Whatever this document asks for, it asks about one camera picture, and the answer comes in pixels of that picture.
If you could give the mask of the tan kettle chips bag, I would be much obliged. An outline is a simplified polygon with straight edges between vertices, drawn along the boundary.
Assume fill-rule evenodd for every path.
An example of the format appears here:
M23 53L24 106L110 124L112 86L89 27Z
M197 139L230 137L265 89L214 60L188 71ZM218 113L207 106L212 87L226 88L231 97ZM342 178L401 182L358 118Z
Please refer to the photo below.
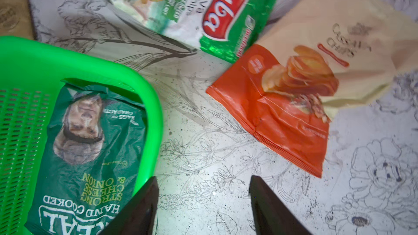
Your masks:
M1 36L35 39L29 0L1 0Z

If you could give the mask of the orange cream cassava chips bag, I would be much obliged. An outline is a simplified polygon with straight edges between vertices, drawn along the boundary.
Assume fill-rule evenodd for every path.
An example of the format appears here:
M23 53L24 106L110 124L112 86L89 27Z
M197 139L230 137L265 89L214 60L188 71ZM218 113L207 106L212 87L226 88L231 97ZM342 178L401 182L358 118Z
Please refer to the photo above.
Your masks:
M330 120L418 66L418 25L381 0L301 0L207 93L259 142L322 176Z

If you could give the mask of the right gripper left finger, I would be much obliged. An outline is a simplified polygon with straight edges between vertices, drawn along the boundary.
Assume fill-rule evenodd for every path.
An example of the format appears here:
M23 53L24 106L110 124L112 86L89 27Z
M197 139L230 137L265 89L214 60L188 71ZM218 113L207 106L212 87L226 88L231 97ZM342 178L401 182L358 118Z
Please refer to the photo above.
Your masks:
M100 235L152 235L157 213L159 187L151 177Z

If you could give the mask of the green white Chuba chips bag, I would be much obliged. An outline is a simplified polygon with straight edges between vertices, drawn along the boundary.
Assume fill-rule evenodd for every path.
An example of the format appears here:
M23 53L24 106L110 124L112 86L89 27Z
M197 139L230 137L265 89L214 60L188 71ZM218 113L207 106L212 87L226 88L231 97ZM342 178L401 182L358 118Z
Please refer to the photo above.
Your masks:
M109 0L136 25L234 63L257 40L276 0Z

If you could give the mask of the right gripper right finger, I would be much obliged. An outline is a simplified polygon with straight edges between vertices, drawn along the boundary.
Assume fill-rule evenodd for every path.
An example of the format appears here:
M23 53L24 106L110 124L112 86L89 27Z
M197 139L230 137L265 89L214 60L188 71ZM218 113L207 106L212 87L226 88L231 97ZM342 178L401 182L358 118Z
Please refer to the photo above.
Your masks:
M260 176L251 177L249 196L258 235L310 234Z

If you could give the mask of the dark green Real chips bag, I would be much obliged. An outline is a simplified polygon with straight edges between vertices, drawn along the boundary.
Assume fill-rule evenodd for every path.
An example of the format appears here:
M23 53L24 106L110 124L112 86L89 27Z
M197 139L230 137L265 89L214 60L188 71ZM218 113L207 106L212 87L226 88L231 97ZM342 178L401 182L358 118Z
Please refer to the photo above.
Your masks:
M99 234L133 196L146 134L140 99L103 84L66 82L47 126L26 229Z

